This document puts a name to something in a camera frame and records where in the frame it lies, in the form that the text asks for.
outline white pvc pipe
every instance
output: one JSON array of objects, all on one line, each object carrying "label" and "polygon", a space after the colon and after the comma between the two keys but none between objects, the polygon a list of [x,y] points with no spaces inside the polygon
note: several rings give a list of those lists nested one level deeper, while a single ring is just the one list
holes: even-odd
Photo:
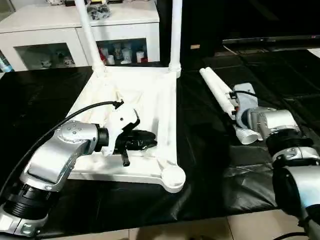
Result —
[{"label": "white pvc pipe", "polygon": [[222,81],[222,79],[211,69],[211,67],[206,67],[205,71],[209,74],[211,79],[214,80],[216,84],[219,85],[220,89],[224,93],[232,92],[231,88],[224,81]]},{"label": "white pvc pipe", "polygon": [[232,114],[232,112],[235,110],[235,107],[232,105],[227,96],[221,91],[219,85],[217,85],[216,82],[210,78],[209,74],[204,68],[200,69],[200,74],[222,110],[227,113],[231,119],[235,119],[235,116]]},{"label": "white pvc pipe", "polygon": [[82,28],[84,31],[84,35],[85,35],[87,44],[90,49],[90,54],[91,54],[91,58],[92,58],[92,69],[94,71],[97,71],[98,73],[101,71],[104,72],[105,65],[100,58],[100,54],[98,51],[95,37],[91,31],[90,19],[89,19],[89,15],[87,13],[85,1],[84,0],[75,0],[75,5],[76,5],[76,8],[77,8],[78,13],[80,15],[80,20],[81,20]]},{"label": "white pvc pipe", "polygon": [[183,0],[172,1],[172,27],[171,27],[171,53],[169,70],[176,72],[177,78],[181,74],[180,48],[181,48],[181,23]]},{"label": "white pvc pipe", "polygon": [[207,74],[209,75],[210,79],[214,81],[221,91],[225,94],[225,96],[229,99],[233,106],[238,106],[238,103],[235,99],[232,99],[230,96],[230,92],[232,92],[231,88],[224,82],[222,79],[211,69],[211,67],[207,67],[205,69]]}]

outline white stand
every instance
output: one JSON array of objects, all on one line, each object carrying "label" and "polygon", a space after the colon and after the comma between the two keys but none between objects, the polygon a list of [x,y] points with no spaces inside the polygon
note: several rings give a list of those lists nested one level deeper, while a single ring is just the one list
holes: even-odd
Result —
[{"label": "white stand", "polygon": [[[170,193],[179,192],[186,180],[177,163],[176,88],[180,76],[182,0],[173,1],[170,67],[112,67],[100,60],[83,0],[76,0],[93,59],[93,74],[69,114],[88,105],[123,99],[136,109],[137,129],[156,134],[157,146],[128,151],[130,166],[123,167],[120,155],[103,157],[100,152],[80,157],[70,179],[160,184]],[[104,125],[112,107],[100,106],[75,120]]]}]

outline white cabinet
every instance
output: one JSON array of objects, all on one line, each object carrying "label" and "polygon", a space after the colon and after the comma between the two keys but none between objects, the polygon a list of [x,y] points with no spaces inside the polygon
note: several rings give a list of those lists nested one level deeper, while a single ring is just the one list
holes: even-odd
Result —
[{"label": "white cabinet", "polygon": [[[159,61],[155,2],[133,1],[109,7],[110,17],[91,21],[101,58],[114,55],[115,64],[124,63],[121,54],[130,49],[132,63],[139,62],[137,52],[142,62]],[[0,51],[15,71],[82,67],[92,62],[75,6],[22,7],[0,22]]]},{"label": "white cabinet", "polygon": [[0,50],[15,71],[88,65],[74,28],[1,33]]}]

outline tile floor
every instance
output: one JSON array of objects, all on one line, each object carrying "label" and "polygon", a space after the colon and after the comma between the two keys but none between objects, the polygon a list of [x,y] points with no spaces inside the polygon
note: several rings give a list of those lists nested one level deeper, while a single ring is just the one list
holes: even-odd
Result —
[{"label": "tile floor", "polygon": [[[57,238],[58,240],[273,240],[290,233],[303,232],[297,220],[281,210],[179,222],[98,234]],[[305,236],[290,240],[307,240]]]}]

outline black cloth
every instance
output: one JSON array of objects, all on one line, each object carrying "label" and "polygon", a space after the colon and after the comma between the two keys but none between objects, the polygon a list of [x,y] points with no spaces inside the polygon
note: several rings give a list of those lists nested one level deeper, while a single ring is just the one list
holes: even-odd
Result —
[{"label": "black cloth", "polygon": [[[275,209],[266,145],[241,145],[199,74],[212,67],[230,86],[250,82],[262,98],[290,108],[318,130],[320,59],[302,51],[205,58],[177,80],[177,155],[184,188],[156,184],[68,180],[40,237],[105,232]],[[90,67],[6,73],[0,80],[2,157],[0,185],[20,157],[63,119],[92,74]],[[260,101],[262,106],[269,106]],[[303,128],[316,147],[319,137]]]}]

